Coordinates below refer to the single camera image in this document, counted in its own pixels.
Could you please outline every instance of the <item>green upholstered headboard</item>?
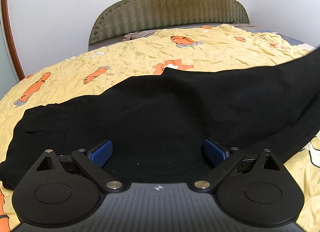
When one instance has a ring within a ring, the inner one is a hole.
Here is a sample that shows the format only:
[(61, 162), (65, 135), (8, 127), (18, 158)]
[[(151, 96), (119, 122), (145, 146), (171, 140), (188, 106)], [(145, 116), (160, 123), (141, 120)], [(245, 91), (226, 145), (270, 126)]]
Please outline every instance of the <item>green upholstered headboard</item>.
[(122, 0), (95, 21), (89, 45), (137, 30), (206, 22), (249, 23), (236, 0)]

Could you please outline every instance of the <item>yellow bedsheet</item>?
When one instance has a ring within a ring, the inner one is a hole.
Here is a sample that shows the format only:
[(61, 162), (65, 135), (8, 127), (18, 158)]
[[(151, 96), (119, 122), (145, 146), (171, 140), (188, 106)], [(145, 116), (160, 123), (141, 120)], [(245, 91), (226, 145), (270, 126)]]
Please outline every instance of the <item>yellow bedsheet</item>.
[[(307, 53), (279, 35), (250, 33), (223, 24), (215, 28), (159, 30), (147, 38), (117, 43), (64, 60), (22, 80), (0, 101), (0, 162), (5, 160), (15, 125), (28, 108), (61, 103), (80, 95), (101, 94), (128, 77), (161, 74), (166, 66), (215, 72), (278, 65)], [(312, 145), (320, 148), (320, 139), (314, 138)], [(285, 166), (305, 195), (298, 223), (307, 231), (319, 232), (320, 168), (311, 163), (309, 150), (297, 153)], [(4, 189), (2, 184), (0, 189), (5, 201), (3, 210), (10, 217), (12, 229), (19, 224), (11, 204), (12, 191)]]

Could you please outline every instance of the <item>blue gripper pad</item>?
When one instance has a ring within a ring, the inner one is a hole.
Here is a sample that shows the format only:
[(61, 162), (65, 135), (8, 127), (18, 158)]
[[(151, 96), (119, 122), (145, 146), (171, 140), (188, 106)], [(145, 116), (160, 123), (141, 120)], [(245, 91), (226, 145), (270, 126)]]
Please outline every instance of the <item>blue gripper pad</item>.
[(111, 140), (105, 140), (87, 152), (88, 158), (102, 168), (112, 155)]
[(229, 157), (230, 153), (229, 150), (215, 145), (209, 139), (206, 139), (203, 144), (204, 154), (209, 158), (209, 160), (217, 166), (227, 157)]

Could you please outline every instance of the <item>round joint cap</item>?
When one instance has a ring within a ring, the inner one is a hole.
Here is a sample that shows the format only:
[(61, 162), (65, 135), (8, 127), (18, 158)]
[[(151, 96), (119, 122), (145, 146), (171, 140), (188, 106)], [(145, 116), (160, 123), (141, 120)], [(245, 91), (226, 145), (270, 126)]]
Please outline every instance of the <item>round joint cap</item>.
[(195, 187), (198, 189), (206, 189), (210, 186), (210, 183), (205, 180), (198, 180), (195, 182)]
[(120, 189), (121, 186), (122, 186), (122, 183), (119, 181), (116, 181), (116, 180), (109, 181), (107, 183), (107, 188), (109, 188), (109, 189)]

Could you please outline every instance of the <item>black garment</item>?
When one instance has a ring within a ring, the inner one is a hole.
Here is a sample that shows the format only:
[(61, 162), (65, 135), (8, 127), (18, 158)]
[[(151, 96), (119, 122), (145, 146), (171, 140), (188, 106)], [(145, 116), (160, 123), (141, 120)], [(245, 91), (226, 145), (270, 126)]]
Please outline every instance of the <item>black garment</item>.
[(59, 155), (111, 139), (105, 165), (123, 182), (194, 182), (212, 165), (206, 137), (285, 162), (320, 128), (319, 50), (273, 67), (220, 72), (166, 68), (130, 77), (101, 95), (26, 110), (16, 125), (1, 180), (15, 187), (46, 149)]

